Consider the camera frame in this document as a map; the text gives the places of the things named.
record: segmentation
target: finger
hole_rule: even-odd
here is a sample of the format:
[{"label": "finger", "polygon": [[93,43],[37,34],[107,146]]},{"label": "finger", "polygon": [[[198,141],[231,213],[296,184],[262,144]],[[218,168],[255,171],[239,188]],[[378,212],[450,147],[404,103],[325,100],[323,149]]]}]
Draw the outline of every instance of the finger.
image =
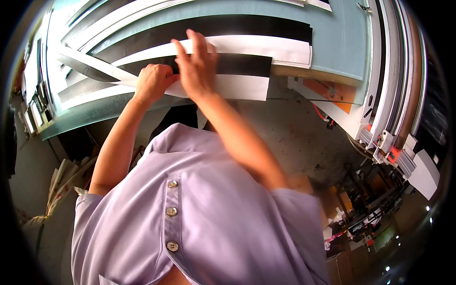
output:
[{"label": "finger", "polygon": [[187,37],[192,40],[193,53],[198,58],[205,58],[207,56],[207,47],[204,42],[204,37],[201,39],[200,34],[193,30],[187,29]]},{"label": "finger", "polygon": [[207,42],[207,51],[209,52],[209,58],[212,62],[217,62],[218,61],[218,53],[213,44],[210,42]]},{"label": "finger", "polygon": [[171,42],[174,43],[174,47],[176,48],[176,57],[181,58],[183,63],[187,62],[189,60],[189,56],[187,55],[187,52],[185,51],[185,48],[182,46],[182,44],[176,39],[172,39]]},{"label": "finger", "polygon": [[169,65],[162,65],[161,72],[163,72],[167,77],[174,74],[174,72],[172,71],[172,67]]},{"label": "finger", "polygon": [[172,84],[174,84],[179,79],[181,79],[180,74],[173,74],[173,75],[168,76],[166,78],[166,84],[167,84],[168,87],[170,87]]},{"label": "finger", "polygon": [[198,37],[198,50],[201,53],[200,55],[203,57],[207,57],[206,38],[201,33],[197,33],[197,37]]}]

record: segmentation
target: paper sheet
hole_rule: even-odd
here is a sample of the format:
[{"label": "paper sheet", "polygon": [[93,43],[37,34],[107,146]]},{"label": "paper sheet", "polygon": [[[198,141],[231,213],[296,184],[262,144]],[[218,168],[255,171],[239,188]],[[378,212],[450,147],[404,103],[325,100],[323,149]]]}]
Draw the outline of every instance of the paper sheet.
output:
[{"label": "paper sheet", "polygon": [[[248,75],[217,74],[215,76],[215,91],[225,99],[245,99],[265,101],[268,92],[269,78]],[[131,93],[135,87],[117,85],[101,89],[83,96],[62,102],[62,111],[83,103],[97,99],[115,96],[119,94]],[[171,85],[165,94],[180,98],[187,98],[181,82],[177,81]]]},{"label": "paper sheet", "polygon": [[[275,36],[227,35],[208,36],[206,41],[216,47],[219,53],[243,53],[272,57],[272,64],[310,68],[312,47],[308,42]],[[187,53],[193,53],[191,40],[180,41]],[[112,63],[120,66],[150,58],[176,55],[173,43],[152,47]]]}]

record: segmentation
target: wall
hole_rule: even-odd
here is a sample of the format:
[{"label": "wall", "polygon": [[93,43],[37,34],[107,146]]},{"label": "wall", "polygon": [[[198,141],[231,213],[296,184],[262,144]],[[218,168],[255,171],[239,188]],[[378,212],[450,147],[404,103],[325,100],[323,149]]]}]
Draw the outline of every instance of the wall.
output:
[{"label": "wall", "polygon": [[[60,160],[48,141],[39,136],[27,140],[24,126],[16,115],[17,158],[16,174],[10,179],[11,196],[14,205],[29,216],[45,214],[51,177]],[[65,243],[74,223],[76,192],[71,192],[53,217],[45,224],[38,260],[45,274],[53,284],[61,284],[61,263]],[[35,251],[38,228],[24,233]]]}]

